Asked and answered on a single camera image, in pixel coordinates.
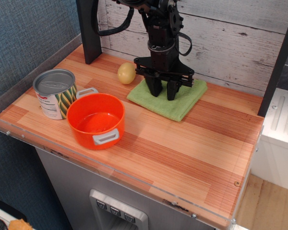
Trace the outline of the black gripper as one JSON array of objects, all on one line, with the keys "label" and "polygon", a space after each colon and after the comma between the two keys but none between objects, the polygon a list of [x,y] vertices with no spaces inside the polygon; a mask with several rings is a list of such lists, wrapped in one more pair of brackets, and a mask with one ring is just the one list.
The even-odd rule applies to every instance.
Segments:
[{"label": "black gripper", "polygon": [[165,52],[151,51],[149,57],[134,59],[137,74],[143,75],[150,93],[157,97],[161,93],[162,81],[167,82],[167,98],[175,99],[180,87],[193,86],[194,70],[183,64],[175,48]]}]

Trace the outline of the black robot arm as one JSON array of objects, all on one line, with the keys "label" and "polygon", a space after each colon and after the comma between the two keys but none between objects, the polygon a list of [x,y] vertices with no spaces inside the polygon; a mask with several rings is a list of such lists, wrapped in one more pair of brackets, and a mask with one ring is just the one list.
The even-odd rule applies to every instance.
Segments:
[{"label": "black robot arm", "polygon": [[175,0],[119,0],[119,4],[137,10],[148,33],[148,57],[134,59],[136,72],[144,76],[150,93],[157,97],[162,91],[162,82],[167,82],[167,97],[175,99],[181,86],[193,85],[193,69],[180,61],[180,56],[187,56],[179,50],[179,38],[190,41],[181,33],[183,17],[179,15]]}]

